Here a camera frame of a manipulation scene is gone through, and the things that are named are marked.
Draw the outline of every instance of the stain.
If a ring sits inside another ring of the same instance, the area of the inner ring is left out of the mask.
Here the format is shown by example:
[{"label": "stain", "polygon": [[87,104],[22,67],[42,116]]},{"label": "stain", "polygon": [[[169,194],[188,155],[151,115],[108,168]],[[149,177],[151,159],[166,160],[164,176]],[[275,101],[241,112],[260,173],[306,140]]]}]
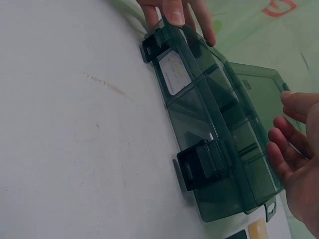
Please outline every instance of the stain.
[{"label": "stain", "polygon": [[302,52],[300,52],[300,55],[301,55],[301,57],[303,58],[303,61],[304,61],[305,65],[306,65],[306,67],[307,67],[308,71],[310,71],[310,68],[309,68],[308,62],[307,62],[307,60],[306,60],[306,58],[305,58],[304,54],[303,54]]},{"label": "stain", "polygon": [[119,88],[117,88],[117,86],[111,84],[110,82],[107,82],[107,81],[104,81],[104,80],[101,80],[100,78],[98,77],[95,77],[95,76],[91,76],[90,74],[84,72],[84,75],[91,79],[92,81],[95,81],[95,82],[99,82],[101,83],[102,85],[106,86],[107,88],[111,89],[112,91],[124,96],[125,98],[129,99],[131,102],[133,102],[133,99],[131,97],[129,97],[127,94],[125,94],[123,91],[121,91]]}]

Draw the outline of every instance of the green translucent box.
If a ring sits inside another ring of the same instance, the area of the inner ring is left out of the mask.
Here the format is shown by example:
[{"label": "green translucent box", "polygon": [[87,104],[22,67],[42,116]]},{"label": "green translucent box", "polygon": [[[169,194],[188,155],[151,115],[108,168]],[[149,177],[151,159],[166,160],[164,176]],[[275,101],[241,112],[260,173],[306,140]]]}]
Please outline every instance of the green translucent box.
[{"label": "green translucent box", "polygon": [[178,163],[203,220],[265,205],[268,221],[283,189],[266,152],[267,131],[288,90],[278,72],[229,63],[191,28],[165,19],[146,35],[141,52],[155,69],[181,150]]}]

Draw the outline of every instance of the fingernail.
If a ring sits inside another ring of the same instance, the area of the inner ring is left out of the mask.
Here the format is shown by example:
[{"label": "fingernail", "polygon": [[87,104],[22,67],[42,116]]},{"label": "fingernail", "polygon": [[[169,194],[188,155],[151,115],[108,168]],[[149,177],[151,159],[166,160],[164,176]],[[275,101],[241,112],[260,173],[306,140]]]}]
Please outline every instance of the fingernail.
[{"label": "fingernail", "polygon": [[209,41],[206,41],[206,44],[207,44],[207,46],[209,46],[209,47],[213,47],[213,45],[212,45]]},{"label": "fingernail", "polygon": [[170,22],[173,25],[177,25],[177,26],[183,26],[185,25],[185,19],[183,16],[183,13],[181,11],[173,11],[170,14]]},{"label": "fingernail", "polygon": [[283,91],[282,94],[281,94],[281,97],[282,97],[282,98],[285,98],[285,97],[290,96],[291,94],[292,94],[291,91]]}]

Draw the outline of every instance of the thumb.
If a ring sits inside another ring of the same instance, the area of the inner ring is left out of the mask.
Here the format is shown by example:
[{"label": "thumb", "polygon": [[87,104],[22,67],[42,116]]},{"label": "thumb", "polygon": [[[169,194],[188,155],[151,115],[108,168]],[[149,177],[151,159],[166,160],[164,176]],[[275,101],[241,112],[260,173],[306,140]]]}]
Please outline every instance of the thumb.
[{"label": "thumb", "polygon": [[163,12],[170,24],[185,25],[185,17],[181,0],[163,0]]},{"label": "thumb", "polygon": [[318,93],[291,93],[284,91],[282,94],[282,103],[290,110],[308,116],[309,109],[316,103],[319,103]]},{"label": "thumb", "polygon": [[319,159],[319,103],[309,109],[306,127],[309,145]]}]

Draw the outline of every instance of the finger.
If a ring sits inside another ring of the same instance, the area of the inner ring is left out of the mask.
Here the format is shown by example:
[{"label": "finger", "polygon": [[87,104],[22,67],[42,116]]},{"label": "finger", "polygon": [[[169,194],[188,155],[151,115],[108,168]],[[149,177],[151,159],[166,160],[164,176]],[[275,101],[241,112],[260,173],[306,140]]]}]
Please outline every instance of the finger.
[{"label": "finger", "polygon": [[306,123],[306,121],[307,121],[307,117],[295,113],[294,111],[292,111],[290,108],[287,108],[286,106],[283,107],[283,112],[284,112],[284,114],[286,114],[290,118],[297,120],[301,123]]},{"label": "finger", "polygon": [[155,6],[141,5],[142,11],[145,16],[146,23],[149,29],[152,29],[159,21],[158,13],[156,12]]},{"label": "finger", "polygon": [[308,163],[308,160],[290,146],[289,142],[278,128],[271,129],[268,137],[271,142],[277,145],[281,155],[291,169],[296,171]]},{"label": "finger", "polygon": [[195,21],[190,13],[190,9],[187,3],[183,4],[183,11],[185,17],[185,23],[194,31],[196,31],[196,24]]},{"label": "finger", "polygon": [[284,106],[293,112],[307,117],[309,109],[316,103],[319,103],[319,94],[317,93],[294,93],[284,91],[282,94]]},{"label": "finger", "polygon": [[268,152],[269,162],[275,174],[277,175],[277,177],[279,178],[283,186],[286,187],[293,174],[292,170],[290,169],[288,164],[285,162],[280,152],[280,149],[275,143],[270,142],[267,145],[267,152]]},{"label": "finger", "polygon": [[163,0],[163,11],[170,24],[176,26],[185,25],[181,0]]},{"label": "finger", "polygon": [[213,21],[204,0],[192,0],[190,5],[196,15],[198,23],[203,31],[203,36],[211,46],[216,44]]},{"label": "finger", "polygon": [[309,110],[307,118],[307,137],[316,158],[319,159],[319,103]]},{"label": "finger", "polygon": [[314,152],[310,148],[307,137],[296,130],[296,128],[283,116],[274,120],[274,126],[278,128],[284,137],[290,142],[304,157],[312,159]]}]

